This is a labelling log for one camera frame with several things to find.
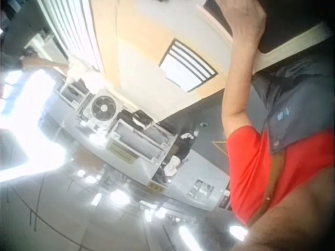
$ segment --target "shopper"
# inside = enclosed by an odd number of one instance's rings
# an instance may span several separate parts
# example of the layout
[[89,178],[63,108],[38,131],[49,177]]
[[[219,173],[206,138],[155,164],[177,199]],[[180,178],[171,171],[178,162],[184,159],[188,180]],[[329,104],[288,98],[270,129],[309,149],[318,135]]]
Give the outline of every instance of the shopper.
[[[236,216],[252,226],[334,162],[333,45],[252,79],[266,14],[257,0],[217,3],[233,33],[222,102],[231,205]],[[261,134],[245,112],[251,84],[269,112]]]

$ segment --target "hand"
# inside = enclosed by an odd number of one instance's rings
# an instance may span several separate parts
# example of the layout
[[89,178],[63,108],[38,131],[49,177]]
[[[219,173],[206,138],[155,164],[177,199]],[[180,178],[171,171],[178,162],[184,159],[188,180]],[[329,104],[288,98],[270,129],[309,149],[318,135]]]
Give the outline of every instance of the hand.
[[257,0],[216,0],[233,33],[234,43],[258,47],[266,13]]

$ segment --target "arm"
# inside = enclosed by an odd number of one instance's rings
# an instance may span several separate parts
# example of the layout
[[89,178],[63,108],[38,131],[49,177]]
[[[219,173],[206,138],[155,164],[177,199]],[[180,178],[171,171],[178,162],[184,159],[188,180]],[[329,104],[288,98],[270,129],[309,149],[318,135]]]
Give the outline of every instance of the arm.
[[236,129],[251,125],[245,108],[266,16],[257,0],[217,2],[233,32],[231,64],[222,101],[222,124],[228,138]]
[[58,67],[62,71],[65,71],[68,66],[66,64],[56,63],[47,59],[42,58],[24,58],[22,60],[22,66],[23,68],[27,67]]
[[246,241],[233,251],[316,248],[334,227],[334,171],[325,169],[290,193],[251,227]]

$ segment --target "red shirt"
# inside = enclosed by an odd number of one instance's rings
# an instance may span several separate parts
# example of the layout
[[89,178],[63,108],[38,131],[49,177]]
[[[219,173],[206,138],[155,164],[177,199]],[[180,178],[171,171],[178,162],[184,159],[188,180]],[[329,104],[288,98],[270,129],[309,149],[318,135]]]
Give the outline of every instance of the red shirt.
[[[262,204],[270,174],[271,157],[267,131],[260,135],[246,126],[227,141],[230,166],[231,206],[246,224]],[[334,164],[334,132],[326,130],[286,148],[281,179],[270,208],[323,168]]]

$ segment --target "light fixture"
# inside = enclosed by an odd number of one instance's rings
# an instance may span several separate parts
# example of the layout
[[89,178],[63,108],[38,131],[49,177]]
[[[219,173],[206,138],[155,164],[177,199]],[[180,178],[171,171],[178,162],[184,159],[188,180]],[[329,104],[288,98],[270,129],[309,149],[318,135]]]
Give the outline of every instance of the light fixture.
[[96,195],[95,195],[95,197],[94,197],[94,199],[92,200],[92,205],[93,206],[97,206],[98,204],[99,204],[99,202],[100,202],[100,199],[101,199],[101,193],[97,193]]
[[79,170],[79,171],[77,172],[77,175],[78,175],[79,177],[83,177],[85,174],[86,174],[86,172],[85,172],[84,170]]
[[5,81],[10,85],[15,85],[22,76],[22,71],[9,72],[5,78]]
[[3,98],[3,99],[9,98],[13,89],[14,89],[14,87],[12,85],[5,84],[5,86],[3,88],[3,92],[1,93],[1,98]]
[[155,216],[157,218],[163,219],[166,216],[167,212],[168,211],[166,208],[160,208],[158,211],[156,211]]
[[125,206],[130,203],[130,197],[119,189],[110,194],[110,199],[120,206]]
[[248,234],[248,230],[246,230],[243,226],[231,226],[229,228],[230,233],[240,241],[244,241],[244,238]]
[[179,227],[179,234],[186,244],[186,246],[191,251],[203,251],[200,247],[197,241],[194,239],[194,236],[191,234],[191,232],[188,230],[186,226],[180,226]]
[[87,176],[87,177],[85,178],[85,181],[86,181],[87,183],[89,183],[89,184],[95,184],[95,183],[97,182],[97,179],[94,178],[93,176]]
[[154,214],[154,210],[153,209],[145,209],[144,211],[144,217],[146,218],[147,222],[151,222],[152,221],[152,215]]

